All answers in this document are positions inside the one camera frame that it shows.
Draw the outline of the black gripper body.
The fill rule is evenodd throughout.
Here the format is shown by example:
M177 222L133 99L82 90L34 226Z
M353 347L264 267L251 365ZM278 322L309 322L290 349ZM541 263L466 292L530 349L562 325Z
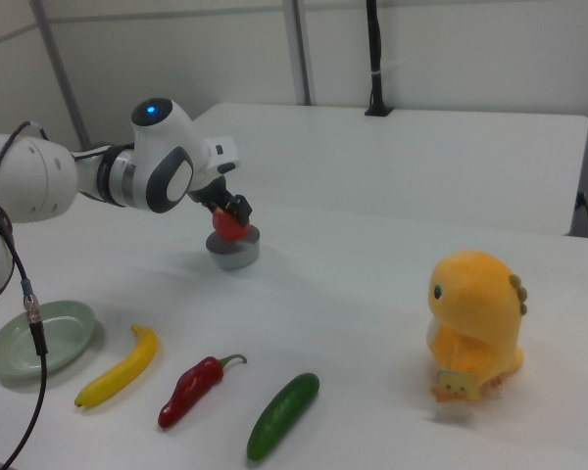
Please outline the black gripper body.
M193 202L202 205L206 209L208 208L208 203L217 198L225 199L226 203L229 195L230 193L226 189L226 179L223 175L217 177L201 189L188 192L188 196Z

